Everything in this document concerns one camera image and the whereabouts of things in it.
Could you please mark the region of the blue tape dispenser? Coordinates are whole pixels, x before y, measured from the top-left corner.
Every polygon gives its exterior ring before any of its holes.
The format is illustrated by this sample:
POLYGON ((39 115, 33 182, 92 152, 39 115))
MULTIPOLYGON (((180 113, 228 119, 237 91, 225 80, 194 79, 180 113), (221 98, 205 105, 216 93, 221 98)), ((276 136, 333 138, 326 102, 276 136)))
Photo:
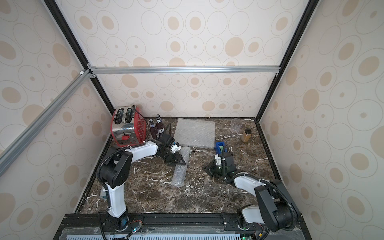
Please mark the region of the blue tape dispenser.
POLYGON ((217 155, 220 155, 223 152, 228 152, 228 146, 225 142, 216 142, 215 143, 215 152, 217 155))

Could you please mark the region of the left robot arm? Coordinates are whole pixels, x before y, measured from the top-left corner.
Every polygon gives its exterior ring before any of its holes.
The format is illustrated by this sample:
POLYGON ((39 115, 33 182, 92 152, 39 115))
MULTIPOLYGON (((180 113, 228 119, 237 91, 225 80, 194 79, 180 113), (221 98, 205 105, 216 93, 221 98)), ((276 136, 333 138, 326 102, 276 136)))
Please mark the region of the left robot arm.
POLYGON ((97 168, 97 178, 104 188, 108 202, 108 214, 120 218, 127 210, 124 184, 128 179, 131 164, 148 157, 158 157, 168 165, 186 165, 181 154, 182 146, 164 134, 158 139, 144 141, 133 146, 112 150, 97 168))

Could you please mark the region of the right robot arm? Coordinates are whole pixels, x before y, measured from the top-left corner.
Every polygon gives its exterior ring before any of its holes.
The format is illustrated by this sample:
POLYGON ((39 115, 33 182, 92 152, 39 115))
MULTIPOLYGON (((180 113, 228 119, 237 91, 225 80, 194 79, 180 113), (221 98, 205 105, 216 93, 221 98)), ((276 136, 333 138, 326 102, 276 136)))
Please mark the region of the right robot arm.
POLYGON ((257 205, 239 209, 239 226, 260 224, 272 232, 292 231, 300 211, 285 185, 280 180, 268 181, 237 168, 233 153, 215 155, 203 170, 222 184, 244 190, 257 198, 257 205))

